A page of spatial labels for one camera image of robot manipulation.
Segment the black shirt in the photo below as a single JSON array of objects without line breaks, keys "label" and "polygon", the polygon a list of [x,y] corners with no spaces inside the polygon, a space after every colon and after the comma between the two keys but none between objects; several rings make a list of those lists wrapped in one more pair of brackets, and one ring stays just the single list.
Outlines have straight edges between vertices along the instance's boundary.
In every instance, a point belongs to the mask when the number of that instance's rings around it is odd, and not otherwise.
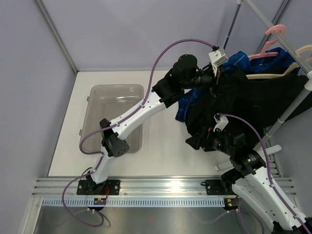
[{"label": "black shirt", "polygon": [[273,79],[247,79],[237,69],[221,79],[216,96],[207,91],[194,104],[186,120],[187,131],[193,136],[201,128],[211,127],[214,114],[222,113],[246,120],[263,136],[263,130],[285,113],[307,81],[306,76],[295,73]]}]

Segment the pink plastic hanger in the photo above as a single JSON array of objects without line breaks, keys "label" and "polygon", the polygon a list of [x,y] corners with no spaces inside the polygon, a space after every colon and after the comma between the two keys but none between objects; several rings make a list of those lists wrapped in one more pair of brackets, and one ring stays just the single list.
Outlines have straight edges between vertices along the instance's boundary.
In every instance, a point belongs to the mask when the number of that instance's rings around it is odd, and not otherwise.
[{"label": "pink plastic hanger", "polygon": [[[286,26],[283,24],[275,25],[275,26],[269,28],[265,32],[265,35],[269,36],[269,35],[274,34],[276,32],[280,32],[281,34],[284,35],[286,33]],[[261,58],[268,58],[268,57],[276,57],[278,55],[278,53],[277,52],[270,52],[268,50],[268,48],[277,42],[278,42],[278,40],[276,38],[273,40],[265,42],[264,46],[262,47],[262,49],[260,50],[259,53],[254,54],[254,55],[250,55],[250,56],[248,56],[248,58],[250,60],[252,60],[252,59],[261,59]]]}]

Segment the blue plaid shirt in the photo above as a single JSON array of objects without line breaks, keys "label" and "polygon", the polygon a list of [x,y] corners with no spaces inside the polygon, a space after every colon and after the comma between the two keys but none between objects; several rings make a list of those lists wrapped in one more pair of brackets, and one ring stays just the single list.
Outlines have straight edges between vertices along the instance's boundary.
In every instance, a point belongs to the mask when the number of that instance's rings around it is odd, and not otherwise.
[{"label": "blue plaid shirt", "polygon": [[[226,63],[223,64],[227,75],[231,76],[237,69],[242,70],[247,75],[258,73],[267,73],[272,68],[288,68],[295,62],[293,57],[281,47],[270,49],[269,52],[276,52],[277,56],[267,58],[250,59],[242,51],[232,55]],[[208,93],[208,88],[191,89],[182,99],[178,101],[178,111],[175,120],[187,122],[191,109],[198,102],[199,98]]]}]

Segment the beige wooden hanger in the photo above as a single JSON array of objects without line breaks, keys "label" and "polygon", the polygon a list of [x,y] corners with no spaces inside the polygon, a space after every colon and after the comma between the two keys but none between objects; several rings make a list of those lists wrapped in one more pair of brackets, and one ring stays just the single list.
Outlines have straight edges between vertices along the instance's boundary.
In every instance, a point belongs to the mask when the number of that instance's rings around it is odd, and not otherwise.
[{"label": "beige wooden hanger", "polygon": [[[312,45],[311,44],[305,45],[305,46],[302,46],[302,47],[298,48],[297,50],[295,50],[295,54],[300,58],[303,58],[301,56],[301,54],[304,52],[312,52]],[[279,71],[283,71],[283,73],[269,73],[269,72],[265,71],[265,73],[261,73],[261,74],[246,75],[246,78],[248,80],[280,78],[280,77],[289,75],[294,70],[298,69],[299,65],[297,62],[293,62],[288,67],[276,67],[276,71],[278,68],[279,68]]]}]

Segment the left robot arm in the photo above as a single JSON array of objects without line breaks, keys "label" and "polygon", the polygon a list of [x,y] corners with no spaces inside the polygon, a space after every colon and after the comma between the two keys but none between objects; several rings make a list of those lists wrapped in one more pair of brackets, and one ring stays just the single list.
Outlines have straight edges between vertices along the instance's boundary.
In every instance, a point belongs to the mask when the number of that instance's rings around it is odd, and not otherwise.
[{"label": "left robot arm", "polygon": [[128,135],[153,115],[178,103],[176,119],[186,122],[189,112],[197,100],[208,92],[217,75],[219,52],[209,53],[210,63],[203,69],[197,66],[193,55],[182,55],[172,69],[147,93],[144,100],[119,117],[100,121],[102,135],[101,155],[95,168],[90,169],[84,180],[78,183],[78,195],[108,195],[107,182],[111,165],[126,154],[130,146]]}]

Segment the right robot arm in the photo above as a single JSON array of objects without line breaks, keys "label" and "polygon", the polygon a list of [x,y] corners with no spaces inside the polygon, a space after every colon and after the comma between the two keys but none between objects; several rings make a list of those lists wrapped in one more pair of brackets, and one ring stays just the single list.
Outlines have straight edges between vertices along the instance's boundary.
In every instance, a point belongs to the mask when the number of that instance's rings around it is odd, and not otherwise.
[{"label": "right robot arm", "polygon": [[246,141],[238,127],[224,130],[201,128],[186,139],[195,150],[218,150],[230,157],[233,166],[221,176],[221,189],[243,199],[262,218],[273,234],[310,234],[312,219],[301,212],[287,197],[262,156]]}]

